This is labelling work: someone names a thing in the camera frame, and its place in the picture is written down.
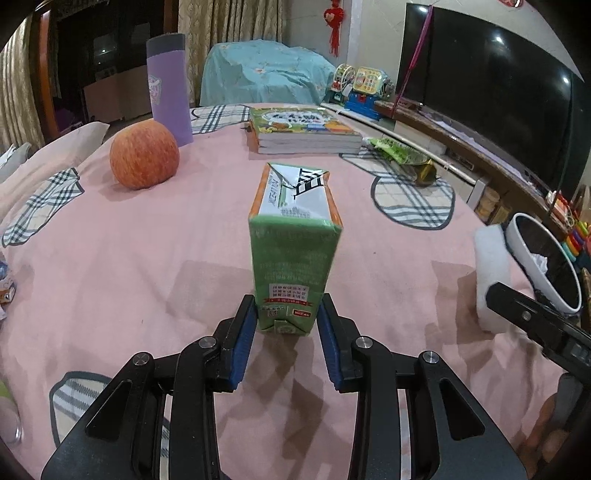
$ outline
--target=white pillow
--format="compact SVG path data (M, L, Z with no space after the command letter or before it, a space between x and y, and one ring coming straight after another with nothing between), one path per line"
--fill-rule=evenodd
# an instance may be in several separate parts
M0 230L12 219L8 212L17 212L43 180L66 168L77 167L99 148L108 129L108 124L92 122L58 138L0 184L0 219L3 219Z
M6 179L16 172L18 167L27 161L29 158L29 150L31 144L29 142L18 147L4 165L0 167L0 183L4 183Z

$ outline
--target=white sponge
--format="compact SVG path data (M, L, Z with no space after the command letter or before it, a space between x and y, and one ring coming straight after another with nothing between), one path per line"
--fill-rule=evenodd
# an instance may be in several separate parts
M511 286L509 252L500 225L484 226L474 234L476 249L476 313L480 328L505 333L510 322L486 306L486 292L497 282Z

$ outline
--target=curtain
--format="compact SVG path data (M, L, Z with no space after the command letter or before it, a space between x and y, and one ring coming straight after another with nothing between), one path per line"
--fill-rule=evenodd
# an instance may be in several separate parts
M33 149L45 141L29 70L31 17L17 28L0 52L0 150L29 142Z
M179 0L178 31L187 37L189 99L199 105L203 66L221 42L282 41L284 0Z

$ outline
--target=red apple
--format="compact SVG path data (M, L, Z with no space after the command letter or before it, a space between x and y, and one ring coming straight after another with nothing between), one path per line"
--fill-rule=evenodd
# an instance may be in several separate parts
M177 172L179 153L170 131L156 120L144 120L119 132L113 139L111 170L121 185L146 189Z

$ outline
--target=toy cash register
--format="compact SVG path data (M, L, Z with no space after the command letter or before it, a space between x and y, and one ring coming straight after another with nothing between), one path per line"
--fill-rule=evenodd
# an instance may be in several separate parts
M345 108L378 120L382 115L374 110L374 102L383 97L389 83L390 79L382 70L360 67Z

